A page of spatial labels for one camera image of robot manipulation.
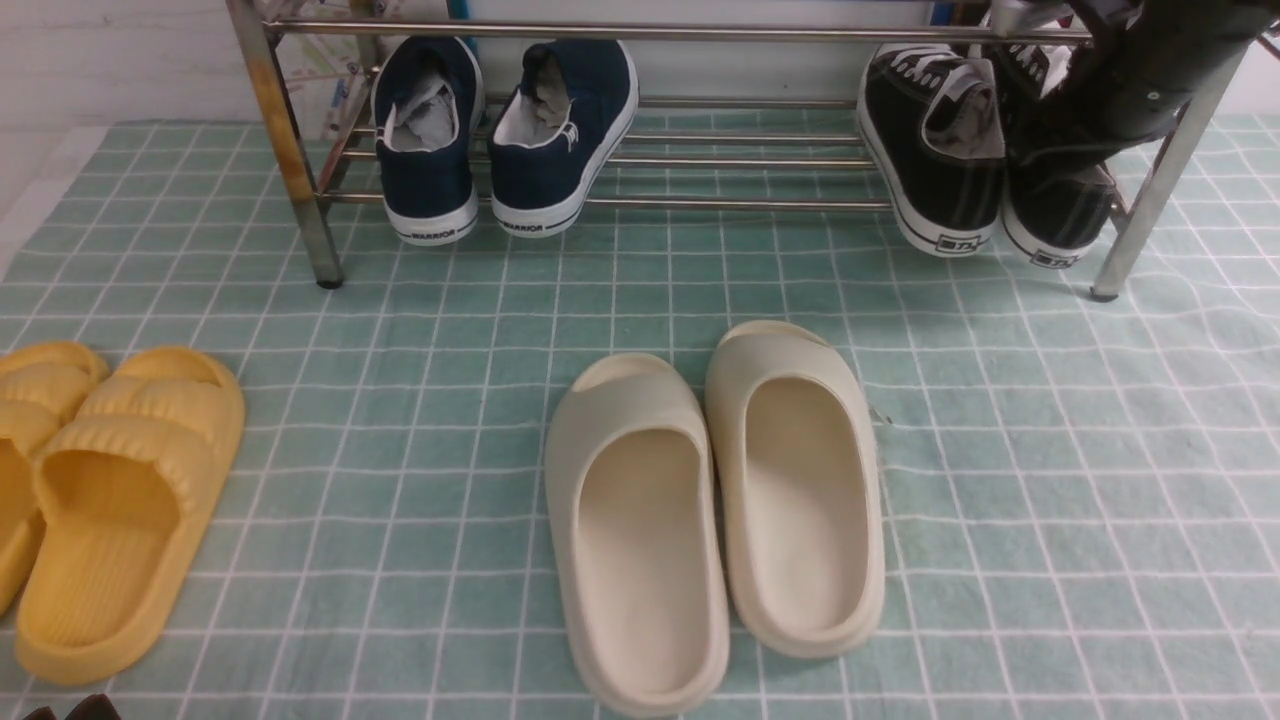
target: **dark shoe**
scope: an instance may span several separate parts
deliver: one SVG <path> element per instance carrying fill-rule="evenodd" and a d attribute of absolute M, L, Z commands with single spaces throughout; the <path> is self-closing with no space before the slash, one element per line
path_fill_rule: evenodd
<path fill-rule="evenodd" d="M 983 55 L 996 70 L 1006 128 L 1057 87 L 1071 61 L 1070 47 L 1041 45 L 988 45 Z M 1088 254 L 1115 200 L 1116 181 L 1102 165 L 1046 181 L 1010 164 L 1000 215 L 1005 234 L 1033 265 L 1062 269 Z"/>
<path fill-rule="evenodd" d="M 518 237 L 577 219 L 631 127 L 640 90 L 616 40 L 557 40 L 525 51 L 525 74 L 489 136 L 493 214 Z"/>
<path fill-rule="evenodd" d="M 396 232 L 410 245 L 444 245 L 471 232 L 480 204 L 467 150 L 484 114 L 484 81 L 467 45 L 410 37 L 387 59 L 369 101 Z"/>
<path fill-rule="evenodd" d="M 991 64 L 946 45 L 881 46 L 863 73 L 858 118 L 906 240 L 941 258 L 978 252 L 1005 183 Z"/>
<path fill-rule="evenodd" d="M 91 694 L 72 710 L 67 720 L 120 720 L 120 714 L 105 694 Z"/>

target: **yellow slipper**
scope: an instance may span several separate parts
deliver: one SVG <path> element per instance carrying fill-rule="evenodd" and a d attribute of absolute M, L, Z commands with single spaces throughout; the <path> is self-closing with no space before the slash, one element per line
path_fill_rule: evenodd
<path fill-rule="evenodd" d="M 106 363 L 76 342 L 0 357 L 0 612 L 31 573 L 45 534 L 31 460 L 105 377 Z"/>
<path fill-rule="evenodd" d="M 18 661 L 61 684 L 106 678 L 164 629 L 244 429 L 244 397 L 186 347 L 129 359 L 36 460 L 49 528 L 18 609 Z"/>

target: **tiled floor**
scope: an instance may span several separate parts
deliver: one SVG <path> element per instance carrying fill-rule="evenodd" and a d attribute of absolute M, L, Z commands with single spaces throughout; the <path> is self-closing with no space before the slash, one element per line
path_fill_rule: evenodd
<path fill-rule="evenodd" d="M 616 187 L 883 195 L 870 176 Z M 1216 122 L 1111 305 L 1082 296 L 1105 247 L 1062 274 L 1004 246 L 946 263 L 887 217 L 591 211 L 434 251 L 379 208 L 333 223 L 349 279 L 324 292 L 259 128 L 118 127 L 0 283 L 0 348 L 193 343 L 246 387 L 169 629 L 99 685 L 127 717 L 608 716 L 564 641 L 544 420 L 611 351 L 700 386 L 717 338 L 762 316 L 827 337 L 887 420 L 888 600 L 828 662 L 735 625 L 691 717 L 1280 717 L 1280 118 Z M 29 679 L 3 623 L 0 717 L 88 692 Z"/>

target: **green checkered mat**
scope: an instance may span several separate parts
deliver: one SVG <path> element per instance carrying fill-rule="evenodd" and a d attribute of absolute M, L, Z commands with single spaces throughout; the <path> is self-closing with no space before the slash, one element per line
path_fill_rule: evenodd
<path fill-rule="evenodd" d="M 1128 184 L 1152 152 L 1116 163 Z M 664 170 L 599 188 L 884 193 L 870 174 Z M 886 420 L 888 597 L 879 634 L 827 662 L 735 621 L 690 717 L 1280 717 L 1280 118 L 1215 122 L 1110 305 L 1082 295 L 1105 247 L 1061 274 L 998 242 L 947 263 L 884 215 L 590 210 L 558 238 L 485 220 L 438 250 L 399 245 L 378 206 L 330 217 L 337 292 L 312 283 L 259 127 L 122 126 L 15 256 L 0 348 L 191 343 L 238 372 L 250 421 L 157 646 L 52 687 L 14 662 L 10 612 L 0 717 L 91 691 L 131 720 L 608 717 L 566 643 L 545 419 L 614 351 L 698 387 L 753 318 L 827 337 Z"/>

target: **sneaker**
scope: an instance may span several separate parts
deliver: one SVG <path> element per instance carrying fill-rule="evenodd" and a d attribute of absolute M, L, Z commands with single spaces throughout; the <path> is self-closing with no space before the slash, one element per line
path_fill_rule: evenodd
<path fill-rule="evenodd" d="M 631 127 L 636 67 L 616 40 L 557 40 L 525 51 L 525 74 L 489 136 L 493 214 L 518 237 L 570 227 Z"/>
<path fill-rule="evenodd" d="M 471 232 L 479 199 L 467 149 L 484 113 L 484 82 L 458 38 L 411 37 L 383 64 L 369 96 L 378 127 L 387 217 L 410 245 Z"/>
<path fill-rule="evenodd" d="M 1005 183 L 991 63 L 946 45 L 883 45 L 863 73 L 858 119 L 906 240 L 940 258 L 978 252 Z"/>
<path fill-rule="evenodd" d="M 995 67 L 1002 120 L 1009 129 L 1066 78 L 1071 63 L 1070 47 L 988 45 L 982 54 Z M 1010 163 L 1000 218 L 1014 247 L 1033 265 L 1064 269 L 1093 246 L 1115 200 L 1116 181 L 1103 165 L 1046 182 L 1033 170 Z"/>

